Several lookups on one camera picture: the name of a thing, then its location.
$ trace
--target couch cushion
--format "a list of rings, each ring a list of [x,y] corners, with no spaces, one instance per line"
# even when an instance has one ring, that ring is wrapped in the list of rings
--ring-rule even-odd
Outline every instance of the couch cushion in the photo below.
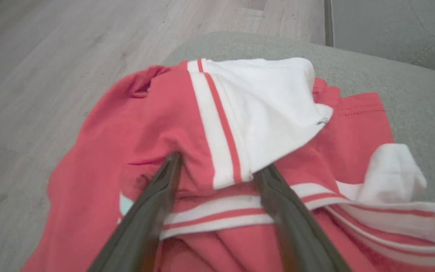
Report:
[[[395,141],[409,145],[428,180],[426,193],[415,199],[435,201],[435,71],[321,45],[231,32],[193,38],[171,53],[164,64],[200,57],[211,60],[305,57],[313,63],[316,76],[338,86],[342,96],[378,92]]]
[[[332,0],[333,46],[435,70],[435,1]]]

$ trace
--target red stripe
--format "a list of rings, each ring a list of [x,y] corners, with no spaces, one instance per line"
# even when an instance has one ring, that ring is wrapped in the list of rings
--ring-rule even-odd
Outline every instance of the red stripe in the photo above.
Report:
[[[199,72],[203,73],[202,70],[202,60],[197,60],[197,66],[199,67]],[[231,154],[231,162],[233,162],[233,179],[235,183],[241,182],[241,165],[239,163],[238,150],[236,148],[236,143],[234,142],[233,133],[231,132],[231,127],[229,126],[228,119],[226,118],[226,113],[224,107],[222,106],[221,99],[219,98],[218,90],[214,81],[209,73],[204,73],[206,77],[207,84],[211,90],[213,96],[214,104],[216,105],[217,113],[219,114],[219,119],[221,121],[221,126],[224,131],[224,136],[226,136],[226,142],[228,143],[229,152]]]
[[[398,215],[416,215],[421,217],[435,217],[435,212],[427,212],[425,210],[393,210],[393,209],[375,209],[369,207],[362,207],[358,205],[352,205],[352,206],[360,210],[367,210],[368,212],[384,212],[384,213],[395,213]]]
[[[381,246],[381,247],[383,247],[383,248],[387,248],[387,249],[390,249],[390,250],[392,250],[392,251],[401,252],[401,253],[406,253],[406,254],[414,255],[414,256],[421,256],[421,257],[435,257],[435,253],[421,253],[421,252],[407,251],[407,250],[404,250],[404,249],[399,249],[399,248],[395,248],[395,247],[392,247],[392,246],[387,246],[387,245],[385,245],[385,244],[377,243],[376,241],[374,241],[374,240],[368,238],[367,236],[364,236],[363,234],[357,232],[356,230],[350,228],[349,226],[347,226],[347,225],[345,225],[345,224],[343,224],[343,223],[340,224],[340,225],[341,225],[342,227],[345,227],[346,229],[348,229],[350,232],[353,232],[353,233],[355,234],[355,236],[360,236],[360,237],[366,239],[367,241],[370,241],[370,243],[375,244],[376,246]]]
[[[266,212],[263,208],[250,208],[250,209],[243,209],[243,210],[228,210],[227,212],[220,212],[216,213],[214,215],[208,215],[205,217],[201,217],[198,219],[185,221],[185,222],[179,222],[174,224],[167,224],[164,225],[163,229],[175,229],[177,227],[188,227],[195,224],[202,224],[206,222],[211,222],[219,219],[226,219],[226,218],[232,218],[232,217],[238,217],[238,216],[244,216],[244,215],[265,215]]]
[[[316,195],[305,196],[304,198],[300,198],[300,199],[302,200],[303,203],[308,203],[310,201],[317,200],[317,199],[322,199],[322,198],[343,198],[343,199],[348,199],[348,198],[344,198],[341,195],[337,195],[336,193],[318,193]]]
[[[197,60],[197,67],[199,67],[199,72],[203,73],[204,69],[202,68],[202,60],[198,59]]]
[[[348,222],[352,223],[352,225],[354,225],[355,227],[359,228],[360,230],[366,232],[367,234],[370,234],[372,236],[375,236],[377,238],[386,240],[386,241],[391,241],[391,242],[395,242],[395,243],[400,243],[403,245],[407,245],[407,246],[421,246],[421,247],[433,247],[435,246],[434,242],[425,240],[425,239],[420,239],[420,238],[416,238],[413,236],[407,236],[404,234],[397,234],[397,233],[387,233],[378,229],[373,229],[371,227],[365,226],[364,224],[361,224],[360,222],[358,222],[355,218],[353,218],[351,215],[349,215],[345,210],[343,210],[342,208],[340,208],[339,206],[333,205],[333,206],[329,206],[330,209],[332,209],[333,211],[337,212],[338,214],[340,214],[342,217],[344,217]],[[359,235],[365,239],[367,239],[368,241],[371,241],[374,244],[377,244],[378,246],[382,246],[384,248],[390,249],[390,250],[394,250],[397,252],[402,252],[402,253],[407,253],[410,255],[416,255],[416,256],[428,256],[428,257],[435,257],[435,253],[419,253],[419,252],[413,252],[413,251],[408,251],[408,250],[404,250],[404,249],[398,249],[392,246],[387,246],[385,244],[382,243],[377,243],[376,241],[370,239],[369,237],[357,232],[356,230],[352,229],[351,227],[348,227],[346,224],[344,224],[343,222],[341,222],[341,224],[343,227],[347,227],[348,230],[352,231],[354,234]],[[401,239],[401,240],[408,240],[408,243],[404,243],[401,241],[394,241],[390,238],[386,238],[384,236],[377,236],[373,233],[371,233],[371,231],[375,231],[378,233],[383,233],[385,235],[388,236],[395,236],[397,239]]]

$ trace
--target striped trim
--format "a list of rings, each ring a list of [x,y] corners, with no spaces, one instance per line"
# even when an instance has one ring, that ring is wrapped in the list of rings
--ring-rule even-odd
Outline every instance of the striped trim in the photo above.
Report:
[[[347,201],[345,198],[337,196],[337,194],[332,193],[332,191],[319,184],[295,184],[291,188],[302,197],[305,205],[310,210]],[[251,219],[249,222],[241,220],[242,224],[233,223],[231,225],[224,225],[220,220],[248,215],[264,215],[268,217],[266,211],[262,208],[261,198],[252,195],[229,196],[202,203],[185,212],[169,214],[164,222],[164,230],[180,229],[180,231],[172,231],[172,233],[177,235],[207,231],[209,228],[216,230],[246,226],[252,224]]]
[[[218,90],[216,89],[216,85],[214,84],[211,75],[208,73],[204,73],[204,76],[206,77],[207,84],[209,84],[211,94],[213,95],[214,103],[216,104],[216,109],[219,113],[219,119],[221,119],[222,129],[224,131],[224,135],[226,136],[226,141],[228,142],[228,148],[229,152],[231,153],[231,160],[233,162],[234,182],[238,183],[242,181],[241,166],[239,163],[238,150],[236,148],[236,143],[234,142],[233,133],[231,133],[231,128],[229,126],[228,119],[226,118],[226,113],[224,112],[224,108],[222,107],[221,100],[219,99]]]
[[[196,62],[189,62],[189,69],[192,69],[193,65],[197,66]],[[233,180],[233,161],[227,146],[226,135],[221,126],[219,112],[204,74],[189,74],[198,102],[207,145],[211,152],[214,176],[210,186],[214,189],[225,187],[223,184],[228,184]]]
[[[195,224],[187,227],[178,227],[175,229],[164,230],[160,234],[160,239],[163,240],[179,234],[205,232],[205,231],[213,231],[219,229],[229,229],[231,227],[250,226],[254,224],[273,224],[273,223],[274,223],[273,219],[267,214],[244,215],[238,217],[223,218],[220,220],[215,220],[210,222],[203,222],[200,224]]]
[[[383,207],[368,207],[365,205],[354,205],[355,208],[370,212],[394,213],[396,215],[416,215],[421,217],[435,217],[435,203],[412,202],[383,205]]]
[[[216,84],[202,59],[188,62],[188,71],[198,101],[207,143],[211,150],[214,166],[213,188],[221,189],[233,183],[239,183],[243,181],[240,157]]]
[[[340,208],[368,227],[388,233],[426,239],[435,243],[435,217],[424,217],[414,213],[370,211],[358,205],[341,205]]]
[[[376,252],[403,263],[435,266],[435,246],[411,246],[373,236],[358,224],[354,224],[343,217],[343,213],[338,212],[337,207],[326,207],[326,209],[335,218],[339,219],[340,224],[348,233]]]

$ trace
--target white stripe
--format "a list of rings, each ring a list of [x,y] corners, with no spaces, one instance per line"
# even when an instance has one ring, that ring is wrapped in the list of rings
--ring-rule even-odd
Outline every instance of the white stripe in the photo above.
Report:
[[[416,252],[416,253],[435,253],[435,246],[412,246],[409,244],[403,244],[403,243],[397,243],[394,241],[387,241],[385,239],[379,238],[377,236],[374,236],[373,234],[370,234],[359,227],[355,226],[352,222],[348,221],[344,217],[342,217],[340,214],[335,212],[330,207],[325,207],[332,215],[334,215],[337,219],[340,219],[341,222],[343,222],[347,227],[351,228],[352,230],[358,232],[359,234],[367,237],[368,239],[383,244],[388,247],[396,248],[402,251],[410,251],[410,252]]]
[[[385,232],[413,236],[435,243],[435,217],[373,212],[355,208],[351,205],[340,205],[340,207],[368,227]]]
[[[411,255],[408,253],[399,252],[399,251],[395,251],[395,250],[380,246],[379,244],[373,243],[372,241],[365,239],[360,235],[354,235],[354,236],[357,239],[359,239],[360,241],[362,241],[364,244],[369,246],[374,251],[376,251],[384,256],[387,256],[393,260],[397,260],[397,261],[412,264],[412,265],[418,265],[418,266],[435,266],[435,256]]]
[[[196,94],[199,113],[204,126],[207,144],[211,151],[214,167],[213,188],[221,188],[226,182],[233,182],[233,162],[229,152],[228,142],[222,129],[218,110],[202,73],[190,72],[194,93]]]
[[[259,196],[240,195],[227,198],[218,198],[198,205],[197,207],[185,212],[171,213],[164,221],[166,224],[175,224],[197,220],[210,215],[216,215],[230,210],[243,210],[251,208],[261,208],[261,198]]]
[[[228,96],[226,95],[226,91],[219,80],[218,74],[210,74],[214,81],[214,85],[216,86],[216,90],[219,94],[219,98],[221,100],[222,107],[224,112],[226,113],[226,118],[228,119],[229,128],[231,129],[231,134],[233,134],[234,143],[236,145],[236,150],[238,152],[238,159],[240,164],[240,176],[242,181],[252,181],[253,174],[251,172],[251,167],[249,165],[248,154],[246,152],[246,146],[244,144],[245,140],[240,131],[240,127],[237,124],[236,117],[234,115],[231,104],[229,103]],[[220,188],[227,187],[233,185],[234,182],[230,181],[228,184],[222,184]]]
[[[291,185],[290,188],[294,190],[297,196],[299,196],[300,198],[318,195],[320,193],[335,193],[334,191],[329,190],[325,186],[322,186],[320,184],[313,184],[311,182],[307,182],[305,184]]]
[[[316,200],[306,202],[305,206],[309,210],[314,210],[320,207],[324,207],[332,204],[340,204],[340,203],[350,203],[350,201],[345,198],[319,198]]]
[[[299,194],[301,198],[306,196],[312,196],[319,193],[332,193],[332,191],[321,186],[320,184],[306,183],[295,184],[291,186],[295,193]],[[330,205],[335,203],[343,203],[346,201],[343,198],[328,198],[328,201],[314,200],[305,205],[309,209],[316,209],[324,205]],[[252,208],[261,208],[261,198],[259,196],[252,195],[239,195],[228,196],[226,198],[217,198],[208,202],[202,203],[195,208],[186,210],[184,212],[175,212],[167,216],[164,224],[175,224],[181,222],[187,222],[197,220],[210,215],[216,215],[222,212],[228,212],[230,210],[243,210]]]
[[[188,71],[194,73],[199,72],[199,66],[197,65],[197,60],[192,60],[188,62]]]
[[[364,187],[364,184],[345,184],[340,181],[335,182],[337,183],[338,191],[353,201],[356,201],[359,198],[359,193]]]
[[[214,220],[214,221],[200,223],[200,224],[194,224],[186,227],[177,227],[174,229],[164,230],[160,234],[160,239],[163,240],[172,236],[185,234],[185,233],[196,233],[196,232],[213,231],[219,229],[229,229],[231,227],[242,227],[242,226],[249,226],[253,224],[271,224],[274,222],[275,221],[267,214],[243,215],[243,216]]]
[[[364,204],[362,202],[354,201],[356,205],[361,205],[363,207],[373,208],[377,210],[384,210],[385,212],[389,209],[403,210],[409,212],[411,210],[419,210],[421,212],[433,212],[435,213],[435,202],[410,202],[410,203],[384,203],[384,204]]]

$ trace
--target light blue patch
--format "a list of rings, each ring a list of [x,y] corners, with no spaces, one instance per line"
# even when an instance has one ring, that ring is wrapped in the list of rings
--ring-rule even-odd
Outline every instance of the light blue patch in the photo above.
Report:
[[[133,201],[120,193],[120,212],[125,216],[133,205]]]

